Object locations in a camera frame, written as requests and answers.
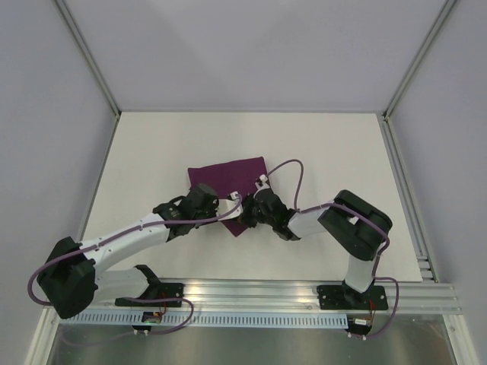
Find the purple cloth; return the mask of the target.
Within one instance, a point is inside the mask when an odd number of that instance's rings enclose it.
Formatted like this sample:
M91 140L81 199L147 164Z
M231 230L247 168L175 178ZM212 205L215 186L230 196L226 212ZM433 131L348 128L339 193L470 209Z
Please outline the purple cloth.
M226 199L232 192L237 192L242 199L256 192L256 180L267 174L264 157L252 157L233 160L206 167L187 169L190 186L206 184L218 193L220 199Z

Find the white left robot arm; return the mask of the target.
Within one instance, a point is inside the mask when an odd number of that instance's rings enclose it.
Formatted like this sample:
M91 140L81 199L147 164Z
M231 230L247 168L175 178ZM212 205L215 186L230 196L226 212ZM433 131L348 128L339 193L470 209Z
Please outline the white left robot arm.
M147 265L122 271L112 267L142 250L188 234L203 220L216 217L217 210L217 192L198 184L187 195L159 204L115 233L80 243L68 236L55 245L37 283L61 319L101 301L117 306L158 306L169 294Z

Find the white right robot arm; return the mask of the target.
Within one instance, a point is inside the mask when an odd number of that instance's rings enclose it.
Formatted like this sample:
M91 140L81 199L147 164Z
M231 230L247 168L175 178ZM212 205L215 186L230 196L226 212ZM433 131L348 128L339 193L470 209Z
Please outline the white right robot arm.
M370 287L393 227L388 215L349 190L340 191L331 202L298 210L287 207L272 189L261 189L244 199L238 221L252 228L268 225L287 241L331 235L349 254L342 296L353 308L362 307L371 298Z

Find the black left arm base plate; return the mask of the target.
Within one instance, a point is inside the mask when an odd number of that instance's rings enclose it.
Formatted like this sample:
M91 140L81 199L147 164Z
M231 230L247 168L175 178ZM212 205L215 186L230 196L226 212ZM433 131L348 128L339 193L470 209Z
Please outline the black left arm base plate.
M148 289L135 299L132 299L131 297L116 298L115 306L161 306L180 308L182 306L182 301L180 299L184 295L184 288L185 284L176 282L150 284Z

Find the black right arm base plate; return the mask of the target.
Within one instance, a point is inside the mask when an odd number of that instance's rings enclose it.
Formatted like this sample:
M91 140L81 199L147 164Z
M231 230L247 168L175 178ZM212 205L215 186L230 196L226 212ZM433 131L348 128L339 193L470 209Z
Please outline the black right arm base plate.
M317 286L317 297L323 310L388 310L387 296L382 286L371 285L364 293L344 283Z

